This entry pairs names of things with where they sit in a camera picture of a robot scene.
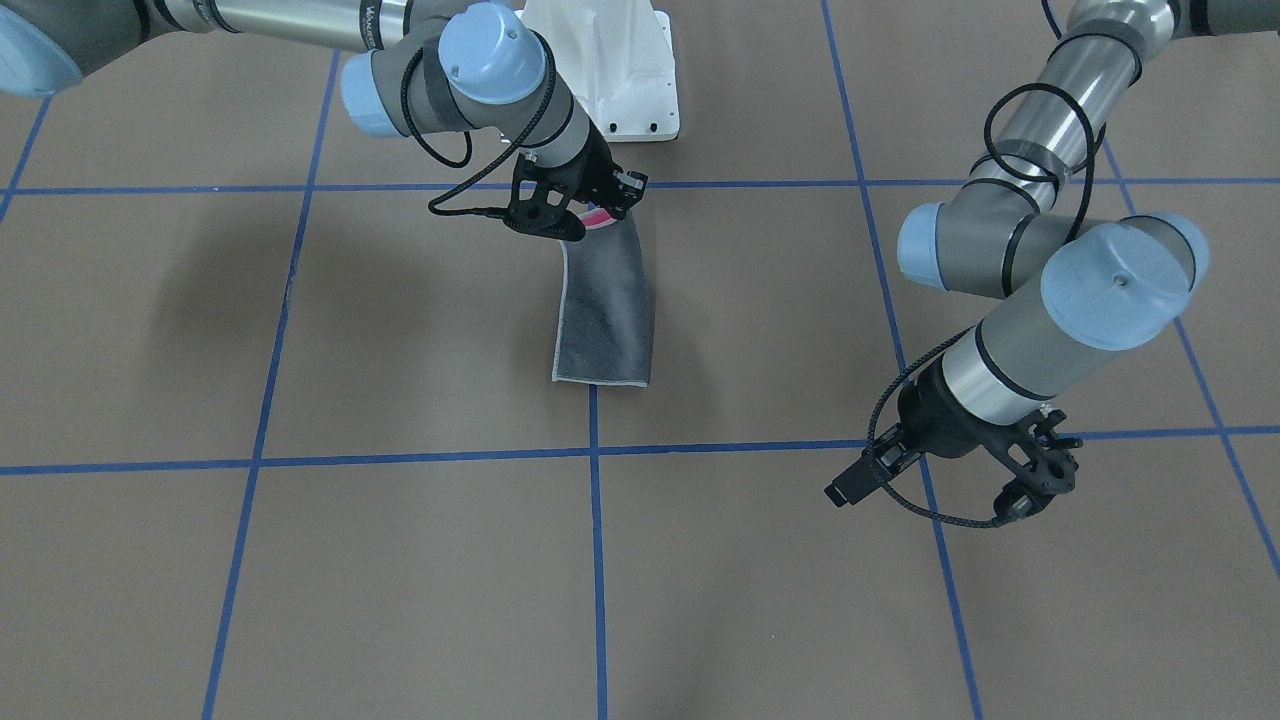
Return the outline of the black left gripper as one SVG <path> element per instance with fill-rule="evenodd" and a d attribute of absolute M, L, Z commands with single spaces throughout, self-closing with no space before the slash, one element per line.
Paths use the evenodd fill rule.
<path fill-rule="evenodd" d="M 837 509 L 859 503 L 890 486 L 897 474 L 925 455 L 957 459 L 975 448 L 989 454 L 998 428 L 1007 427 L 969 413 L 941 375 L 919 375 L 906 382 L 896 409 L 899 423 L 874 439 L 865 455 L 824 488 L 826 497 Z"/>

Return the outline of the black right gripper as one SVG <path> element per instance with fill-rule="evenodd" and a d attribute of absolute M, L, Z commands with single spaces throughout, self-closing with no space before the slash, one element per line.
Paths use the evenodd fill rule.
<path fill-rule="evenodd" d="M 625 170 L 593 150 L 554 168 L 521 156 L 515 164 L 506 227 L 521 234 L 579 242 L 586 228 L 570 204 L 593 205 L 623 220 L 643 200 L 648 184 L 648 176 Z"/>

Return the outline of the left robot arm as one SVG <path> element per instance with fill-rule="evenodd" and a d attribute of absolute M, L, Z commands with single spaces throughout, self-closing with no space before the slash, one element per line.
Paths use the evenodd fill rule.
<path fill-rule="evenodd" d="M 1277 29 L 1275 1 L 1079 1 L 1036 82 L 1001 97 L 984 151 L 950 202 L 902 222 L 900 272 L 996 300 L 974 327 L 895 378 L 899 420 L 868 423 L 861 456 L 826 495 L 842 507 L 927 456 L 983 448 L 1011 473 L 987 527 L 1074 489 L 1080 441 L 1053 401 L 1181 315 L 1210 269 L 1201 229 L 1171 213 L 1087 219 L 1107 120 L 1148 63 L 1181 38 Z"/>

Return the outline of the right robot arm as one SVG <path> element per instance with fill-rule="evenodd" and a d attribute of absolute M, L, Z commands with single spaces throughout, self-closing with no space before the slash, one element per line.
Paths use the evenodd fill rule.
<path fill-rule="evenodd" d="M 5 1 L 3 92 L 51 97 L 152 41 L 246 36 L 346 56 L 340 99 L 374 137 L 407 138 L 438 163 L 434 135 L 492 129 L 503 152 L 433 199 L 436 217 L 483 217 L 566 242 L 580 208 L 621 222 L 648 179 L 618 165 L 573 96 L 544 33 L 507 1 Z"/>

